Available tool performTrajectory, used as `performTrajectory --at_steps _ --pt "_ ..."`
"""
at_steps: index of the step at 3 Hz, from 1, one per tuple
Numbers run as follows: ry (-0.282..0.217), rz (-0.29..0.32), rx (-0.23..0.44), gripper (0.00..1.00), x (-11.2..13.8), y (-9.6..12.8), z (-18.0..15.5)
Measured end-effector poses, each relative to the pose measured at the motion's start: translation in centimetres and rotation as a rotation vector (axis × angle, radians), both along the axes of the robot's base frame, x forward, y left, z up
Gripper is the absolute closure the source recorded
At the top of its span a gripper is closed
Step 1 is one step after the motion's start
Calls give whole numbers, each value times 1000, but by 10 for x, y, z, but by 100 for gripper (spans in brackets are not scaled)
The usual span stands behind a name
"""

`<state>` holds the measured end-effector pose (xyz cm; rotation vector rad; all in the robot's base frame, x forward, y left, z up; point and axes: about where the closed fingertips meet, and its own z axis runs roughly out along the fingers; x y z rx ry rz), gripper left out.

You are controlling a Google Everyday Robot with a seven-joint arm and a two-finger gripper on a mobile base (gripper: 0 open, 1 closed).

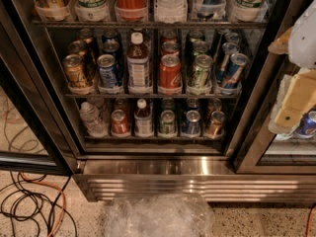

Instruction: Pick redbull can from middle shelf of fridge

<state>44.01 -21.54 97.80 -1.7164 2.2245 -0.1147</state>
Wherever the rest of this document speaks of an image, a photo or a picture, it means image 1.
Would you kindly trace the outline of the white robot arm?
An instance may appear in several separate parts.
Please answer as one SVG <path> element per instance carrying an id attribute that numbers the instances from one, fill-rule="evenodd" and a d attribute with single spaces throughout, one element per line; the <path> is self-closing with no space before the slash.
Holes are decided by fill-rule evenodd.
<path id="1" fill-rule="evenodd" d="M 316 0 L 295 22 L 288 42 L 289 61 L 300 68 L 281 102 L 275 123 L 283 128 L 294 127 L 316 105 Z"/>

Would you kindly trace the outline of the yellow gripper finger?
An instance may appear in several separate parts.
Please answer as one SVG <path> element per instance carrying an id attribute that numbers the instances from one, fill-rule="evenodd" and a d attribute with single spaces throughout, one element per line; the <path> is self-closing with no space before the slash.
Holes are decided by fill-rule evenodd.
<path id="1" fill-rule="evenodd" d="M 294 127 L 304 114 L 316 105 L 316 70 L 295 74 L 281 102 L 275 123 L 284 128 Z"/>

